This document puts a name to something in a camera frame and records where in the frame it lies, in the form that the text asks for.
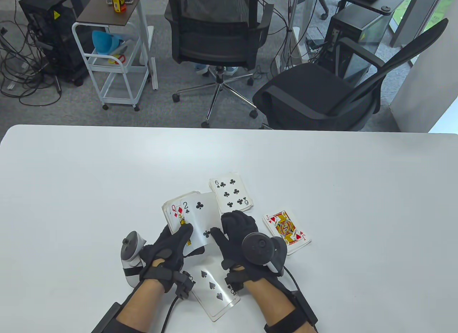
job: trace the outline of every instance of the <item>caster wheel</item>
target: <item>caster wheel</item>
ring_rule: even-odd
[[[80,86],[82,86],[84,84],[84,80],[83,80],[83,78],[75,79],[75,80],[73,80],[73,84],[74,84],[74,86],[80,87]]]
[[[250,111],[250,117],[251,118],[256,118],[257,117],[257,110],[251,110]]]

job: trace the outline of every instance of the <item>chair wheel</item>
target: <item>chair wheel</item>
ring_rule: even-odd
[[[257,117],[257,110],[251,110],[250,111],[250,117],[251,118],[256,118]]]

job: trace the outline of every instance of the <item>desktop computer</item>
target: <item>desktop computer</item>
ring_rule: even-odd
[[[385,34],[391,15],[384,16],[355,4],[350,4],[331,17],[325,37],[325,45],[319,53],[316,63],[335,73],[335,43],[348,37],[369,52],[375,54]],[[367,73],[370,63],[341,48],[339,56],[339,77],[352,86],[358,85]]]

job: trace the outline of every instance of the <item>white vr controller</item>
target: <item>white vr controller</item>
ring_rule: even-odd
[[[140,281],[140,271],[145,264],[140,258],[140,251],[144,247],[146,240],[135,230],[130,232],[122,241],[121,263],[124,269],[124,275],[131,287],[136,287]]]

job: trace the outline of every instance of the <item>chair armrest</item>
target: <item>chair armrest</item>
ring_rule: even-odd
[[[272,20],[273,14],[273,4],[266,4],[264,6],[264,12],[262,13],[262,19],[259,25],[256,27],[256,30],[260,32],[259,37],[259,47],[262,47],[267,40],[267,35],[269,33],[270,21]]]
[[[344,47],[350,49],[353,53],[355,53],[357,56],[360,58],[366,60],[368,63],[371,63],[375,67],[377,67],[377,70],[379,70],[385,62],[381,60],[379,57],[375,56],[368,50],[364,49],[360,45],[358,45],[356,42],[353,40],[350,40],[348,37],[344,37],[337,41],[335,45],[335,51],[336,51],[336,75],[338,76],[338,65],[339,65],[339,56],[340,56],[340,45],[343,45]]]
[[[326,114],[320,114],[308,106],[305,106],[303,103],[299,102],[296,98],[290,96],[288,93],[283,91],[281,88],[278,88],[277,86],[269,86],[265,92],[269,93],[272,97],[275,97],[279,101],[285,103],[287,106],[299,112],[299,114],[311,118],[312,120],[328,120],[331,118]]]

